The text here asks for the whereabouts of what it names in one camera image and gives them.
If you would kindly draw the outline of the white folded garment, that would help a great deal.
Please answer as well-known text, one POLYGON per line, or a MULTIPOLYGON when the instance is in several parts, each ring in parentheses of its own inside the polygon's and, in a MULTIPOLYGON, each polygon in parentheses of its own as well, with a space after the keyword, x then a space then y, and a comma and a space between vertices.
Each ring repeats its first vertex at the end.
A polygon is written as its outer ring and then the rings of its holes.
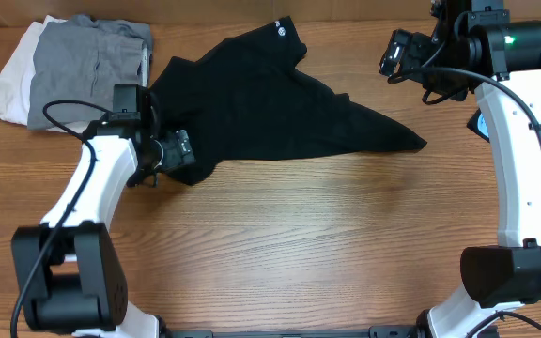
POLYGON ((18 46, 0 72, 1 120, 27 127, 30 86, 35 75, 33 56, 39 37, 48 23, 65 21, 48 16, 42 23, 31 23, 21 37, 18 46))

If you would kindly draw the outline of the black polo shirt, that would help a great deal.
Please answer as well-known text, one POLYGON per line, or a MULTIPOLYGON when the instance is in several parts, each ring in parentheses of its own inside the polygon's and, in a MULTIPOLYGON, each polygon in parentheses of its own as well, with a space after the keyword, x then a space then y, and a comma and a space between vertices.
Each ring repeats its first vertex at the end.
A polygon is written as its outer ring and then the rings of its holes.
POLYGON ((406 126, 297 70, 306 52, 284 17, 224 39, 197 61, 172 57, 150 90, 162 125, 187 131, 195 162, 169 176, 195 185, 222 161, 425 147, 406 126))

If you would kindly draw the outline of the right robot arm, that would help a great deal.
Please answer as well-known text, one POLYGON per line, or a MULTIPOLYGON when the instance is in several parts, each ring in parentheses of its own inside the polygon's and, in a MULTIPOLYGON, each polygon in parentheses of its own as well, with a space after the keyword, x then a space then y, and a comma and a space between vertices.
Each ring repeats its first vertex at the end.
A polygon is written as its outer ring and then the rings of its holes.
POLYGON ((381 59, 390 83, 424 102, 476 97, 499 196, 498 241, 460 257, 461 284, 412 326, 373 337, 494 337, 495 322, 541 300, 541 22, 514 22, 501 1, 436 1, 429 35, 395 30, 381 59))

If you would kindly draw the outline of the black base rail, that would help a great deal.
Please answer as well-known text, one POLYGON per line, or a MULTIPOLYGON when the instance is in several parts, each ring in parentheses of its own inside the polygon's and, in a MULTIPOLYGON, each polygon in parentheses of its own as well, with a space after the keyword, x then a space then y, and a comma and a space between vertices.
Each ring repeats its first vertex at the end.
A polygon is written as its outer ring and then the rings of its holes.
POLYGON ((426 338, 415 326, 372 326, 365 330, 287 330, 213 332, 211 330, 169 330, 163 328, 161 338, 426 338))

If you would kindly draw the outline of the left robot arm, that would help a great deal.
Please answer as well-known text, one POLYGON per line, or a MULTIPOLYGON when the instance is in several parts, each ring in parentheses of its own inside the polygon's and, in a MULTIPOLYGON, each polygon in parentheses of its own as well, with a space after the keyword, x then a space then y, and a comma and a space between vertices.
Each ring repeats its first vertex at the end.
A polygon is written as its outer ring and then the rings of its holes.
POLYGON ((9 334, 23 318, 32 331, 72 337, 168 337, 164 321, 132 304, 110 238, 125 188, 193 164, 185 130, 163 131, 157 99, 138 84, 117 84, 113 107, 77 132, 49 115, 82 144, 69 184, 38 225, 11 240, 19 296, 9 334))

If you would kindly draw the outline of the grey folded garment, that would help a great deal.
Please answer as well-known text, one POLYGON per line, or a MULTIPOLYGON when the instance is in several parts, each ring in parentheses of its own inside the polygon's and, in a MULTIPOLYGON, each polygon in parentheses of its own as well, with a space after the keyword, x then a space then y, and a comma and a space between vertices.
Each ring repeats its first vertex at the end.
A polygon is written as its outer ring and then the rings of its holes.
POLYGON ((42 113, 54 100, 80 100, 110 110, 115 85, 147 85, 152 52, 145 23, 94 20, 84 14, 48 23, 33 56, 28 129, 54 126, 42 113))

